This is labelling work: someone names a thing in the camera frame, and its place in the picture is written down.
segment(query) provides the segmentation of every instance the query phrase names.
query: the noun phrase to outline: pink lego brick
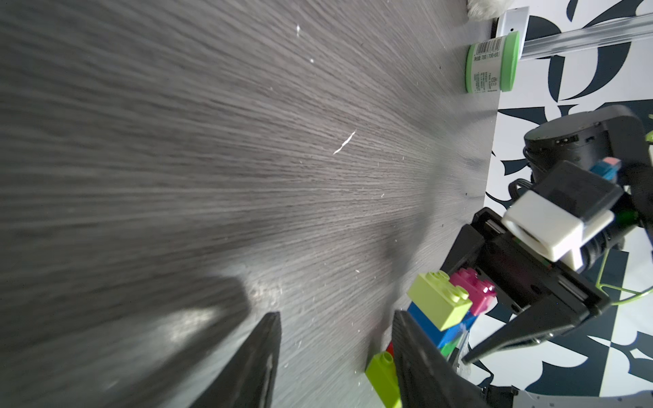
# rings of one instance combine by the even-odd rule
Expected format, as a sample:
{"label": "pink lego brick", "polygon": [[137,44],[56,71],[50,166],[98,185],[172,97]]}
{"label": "pink lego brick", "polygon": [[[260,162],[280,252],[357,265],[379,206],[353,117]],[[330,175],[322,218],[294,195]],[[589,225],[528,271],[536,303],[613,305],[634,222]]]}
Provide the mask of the pink lego brick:
{"label": "pink lego brick", "polygon": [[481,281],[472,268],[461,268],[449,278],[449,282],[469,292],[472,302],[470,313],[474,316],[487,312],[496,298],[494,285],[490,282]]}

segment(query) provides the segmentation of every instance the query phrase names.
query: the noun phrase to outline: gray wooden table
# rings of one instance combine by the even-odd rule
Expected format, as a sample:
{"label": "gray wooden table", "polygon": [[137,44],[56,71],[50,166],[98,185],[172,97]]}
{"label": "gray wooden table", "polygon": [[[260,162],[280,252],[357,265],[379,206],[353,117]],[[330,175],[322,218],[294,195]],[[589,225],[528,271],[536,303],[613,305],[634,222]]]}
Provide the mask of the gray wooden table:
{"label": "gray wooden table", "polygon": [[280,310],[274,407],[380,406],[391,310],[483,205],[489,34],[464,0],[5,2],[1,405],[185,407]]}

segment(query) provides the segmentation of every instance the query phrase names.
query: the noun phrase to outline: stack of lego bricks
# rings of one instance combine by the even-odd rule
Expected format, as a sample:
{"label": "stack of lego bricks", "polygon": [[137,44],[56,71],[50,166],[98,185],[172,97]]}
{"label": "stack of lego bricks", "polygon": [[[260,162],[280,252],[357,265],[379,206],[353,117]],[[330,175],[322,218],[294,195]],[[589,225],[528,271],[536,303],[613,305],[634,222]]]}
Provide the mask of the stack of lego bricks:
{"label": "stack of lego bricks", "polygon": [[[451,277],[442,271],[419,274],[408,290],[408,313],[424,330],[435,348],[447,358],[476,318],[494,303],[494,286],[481,281],[474,269],[460,269]],[[402,405],[394,348],[375,355],[365,370],[386,408]]]}

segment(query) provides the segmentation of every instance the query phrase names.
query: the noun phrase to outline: barcode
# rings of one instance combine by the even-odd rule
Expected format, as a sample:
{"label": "barcode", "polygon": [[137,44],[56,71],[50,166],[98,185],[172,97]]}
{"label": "barcode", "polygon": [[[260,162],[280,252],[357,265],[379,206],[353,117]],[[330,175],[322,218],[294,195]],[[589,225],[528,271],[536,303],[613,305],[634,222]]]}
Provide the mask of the barcode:
{"label": "barcode", "polygon": [[494,39],[480,43],[476,47],[476,55],[485,54],[486,52],[497,52],[501,46],[501,39]]}

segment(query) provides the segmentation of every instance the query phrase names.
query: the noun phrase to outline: green lego brick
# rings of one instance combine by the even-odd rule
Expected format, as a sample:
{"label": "green lego brick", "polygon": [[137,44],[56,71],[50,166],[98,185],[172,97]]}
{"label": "green lego brick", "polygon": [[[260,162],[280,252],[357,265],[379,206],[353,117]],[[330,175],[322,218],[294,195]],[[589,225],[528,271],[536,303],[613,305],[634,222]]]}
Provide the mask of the green lego brick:
{"label": "green lego brick", "polygon": [[460,337],[456,337],[455,339],[451,340],[450,342],[448,342],[447,344],[445,344],[444,347],[442,347],[442,350],[440,350],[440,353],[442,353],[442,355],[443,355],[444,357],[449,357],[449,355],[451,354],[451,352],[452,352],[452,351],[456,348],[456,346],[458,345],[458,342],[459,342],[459,341],[460,341]]}
{"label": "green lego brick", "polygon": [[471,307],[470,294],[442,271],[419,274],[408,297],[440,331],[460,323]]}
{"label": "green lego brick", "polygon": [[394,367],[394,359],[387,351],[372,357],[365,375],[381,398],[385,408],[401,408],[402,398],[399,394],[399,380]]}

